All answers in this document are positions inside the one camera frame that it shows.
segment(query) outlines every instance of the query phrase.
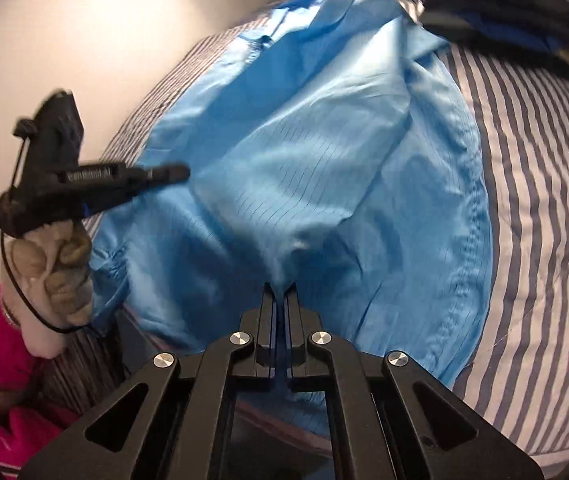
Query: mattress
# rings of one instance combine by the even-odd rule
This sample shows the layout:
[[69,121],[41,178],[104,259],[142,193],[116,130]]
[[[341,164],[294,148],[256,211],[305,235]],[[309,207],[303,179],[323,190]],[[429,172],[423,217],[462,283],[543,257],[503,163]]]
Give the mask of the mattress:
[[[258,16],[197,43],[124,122],[103,159],[133,164],[193,81],[239,33],[265,22]],[[489,314],[453,391],[551,478],[569,460],[569,80],[463,46],[442,59],[481,131],[495,238]],[[99,222],[92,218],[88,230]],[[126,322],[135,326],[135,317]],[[150,343],[143,357],[164,347],[143,337]],[[268,414],[239,410],[298,446],[329,450],[324,439],[283,428]]]

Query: gray fabric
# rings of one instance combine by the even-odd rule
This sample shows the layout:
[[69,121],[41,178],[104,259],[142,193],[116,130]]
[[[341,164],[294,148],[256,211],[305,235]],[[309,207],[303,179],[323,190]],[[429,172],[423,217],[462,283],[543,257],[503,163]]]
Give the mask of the gray fabric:
[[444,61],[498,208],[489,314],[454,392],[551,472],[569,459],[569,83],[455,45]]
[[40,395],[79,415],[102,401],[124,381],[116,329],[96,338],[86,330],[71,335],[68,348],[42,372]]

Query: wrist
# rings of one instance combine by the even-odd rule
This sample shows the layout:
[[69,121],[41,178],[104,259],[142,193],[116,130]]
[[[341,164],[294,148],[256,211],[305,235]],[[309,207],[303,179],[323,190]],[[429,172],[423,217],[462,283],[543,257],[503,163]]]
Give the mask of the wrist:
[[11,312],[10,308],[7,306],[2,297],[0,297],[0,311],[2,313],[2,316],[4,316],[5,321],[11,328],[20,330],[20,322],[13,314],[13,312]]

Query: metal screw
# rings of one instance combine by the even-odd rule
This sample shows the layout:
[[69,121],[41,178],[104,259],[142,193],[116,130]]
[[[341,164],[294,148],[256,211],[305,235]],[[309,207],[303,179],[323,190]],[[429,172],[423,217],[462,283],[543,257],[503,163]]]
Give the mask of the metal screw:
[[331,341],[331,334],[329,332],[324,332],[323,330],[320,330],[319,332],[316,332],[315,334],[311,335],[311,340],[316,345],[326,345],[328,342]]
[[167,354],[167,352],[158,354],[153,358],[153,364],[155,364],[158,368],[169,368],[174,363],[174,361],[174,356]]
[[392,366],[404,366],[409,362],[408,355],[399,350],[391,352],[387,359]]
[[246,332],[234,332],[229,337],[229,341],[231,341],[234,345],[242,346],[251,341],[251,336]]

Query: gray glove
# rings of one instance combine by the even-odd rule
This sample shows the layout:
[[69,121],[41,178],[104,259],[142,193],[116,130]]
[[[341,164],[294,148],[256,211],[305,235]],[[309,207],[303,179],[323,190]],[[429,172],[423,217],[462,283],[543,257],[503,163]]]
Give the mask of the gray glove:
[[[23,294],[40,316],[58,328],[81,326],[90,319],[90,256],[91,240],[85,228],[71,221],[40,227],[7,248],[9,265]],[[6,314],[20,327],[29,353],[52,359],[62,352],[65,336],[49,330],[31,313],[4,266],[0,289]]]

